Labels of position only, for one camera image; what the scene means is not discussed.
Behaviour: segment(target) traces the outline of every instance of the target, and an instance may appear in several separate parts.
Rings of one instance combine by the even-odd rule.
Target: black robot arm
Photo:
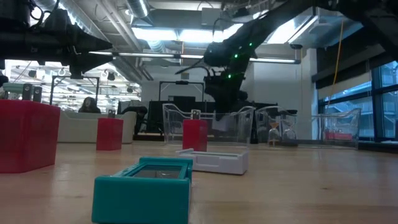
[[[45,22],[30,26],[30,15],[36,7],[33,0],[2,0],[0,7],[0,69],[5,59],[61,62],[69,65],[72,78],[82,78],[97,66],[113,60],[112,56],[90,54],[91,51],[107,50],[111,43],[93,37],[76,24],[68,12],[55,8]]]
[[[265,15],[243,24],[222,43],[213,42],[208,46],[203,61],[212,67],[226,68],[220,76],[205,77],[205,92],[215,99],[218,113],[229,112],[235,104],[255,49],[279,26],[310,7],[339,11],[361,22],[398,60],[398,4],[394,0],[287,0]]]

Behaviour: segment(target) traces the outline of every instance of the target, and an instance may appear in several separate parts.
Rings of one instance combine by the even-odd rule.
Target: fluorescent light
[[[195,43],[211,43],[221,42],[223,33],[221,31],[214,32],[212,30],[193,30],[193,29],[185,29],[181,32],[179,40],[185,42],[195,42]]]
[[[151,54],[151,53],[127,53],[126,56],[133,56],[133,57],[150,57],[150,58],[174,58],[172,54]]]
[[[177,35],[172,29],[141,29],[132,28],[138,39],[142,40],[177,40]]]
[[[90,52],[93,54],[112,54],[110,52]],[[149,58],[175,58],[175,56],[180,56],[181,58],[185,59],[201,59],[203,56],[202,55],[184,55],[184,54],[151,54],[151,53],[119,53],[119,56],[125,56],[125,57],[149,57]],[[295,60],[291,59],[278,59],[278,58],[250,58],[251,62],[270,62],[270,63],[295,63]]]
[[[267,41],[268,44],[284,44],[286,43],[289,38],[294,35],[295,27],[294,27],[294,19],[291,19],[285,24],[278,27],[275,30],[274,34],[271,38]]]
[[[314,16],[304,27],[302,27],[296,34],[294,34],[293,37],[291,37],[288,42],[292,43],[295,41],[298,37],[300,37],[304,31],[306,31],[315,21],[318,20],[318,16]]]
[[[270,62],[270,63],[295,63],[291,59],[277,59],[277,58],[250,58],[251,62]]]
[[[75,91],[80,91],[80,88],[74,85],[68,85],[67,88],[71,89],[71,90],[75,90]]]
[[[181,55],[181,58],[186,58],[186,59],[201,59],[201,58],[203,58],[203,55]]]

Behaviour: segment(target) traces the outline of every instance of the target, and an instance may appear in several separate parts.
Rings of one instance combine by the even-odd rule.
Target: teal box
[[[142,157],[95,179],[94,223],[187,224],[192,159]]]

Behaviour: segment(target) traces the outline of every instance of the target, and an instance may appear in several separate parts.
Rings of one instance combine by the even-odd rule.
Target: transparent container
[[[296,140],[296,114],[281,106],[266,106],[256,111],[259,142],[275,146]]]
[[[256,111],[257,135],[271,146],[357,149],[360,116],[356,108],[299,120],[289,110],[269,106]]]
[[[358,148],[361,108],[312,116],[314,139],[323,147]]]
[[[252,106],[245,106],[238,112],[228,114],[201,113],[200,119],[207,121],[208,145],[248,149],[254,109]],[[183,112],[171,103],[163,104],[164,136],[167,144],[182,143],[185,119],[191,119],[191,112]]]

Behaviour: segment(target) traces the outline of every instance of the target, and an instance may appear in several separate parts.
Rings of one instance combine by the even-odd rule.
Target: red box
[[[207,151],[207,121],[186,119],[182,123],[182,149]]]
[[[98,118],[97,150],[112,151],[122,148],[123,120]]]
[[[343,133],[330,133],[326,132],[325,134],[326,140],[353,140],[352,134],[343,134]]]
[[[54,165],[59,121],[56,106],[0,100],[0,173]]]

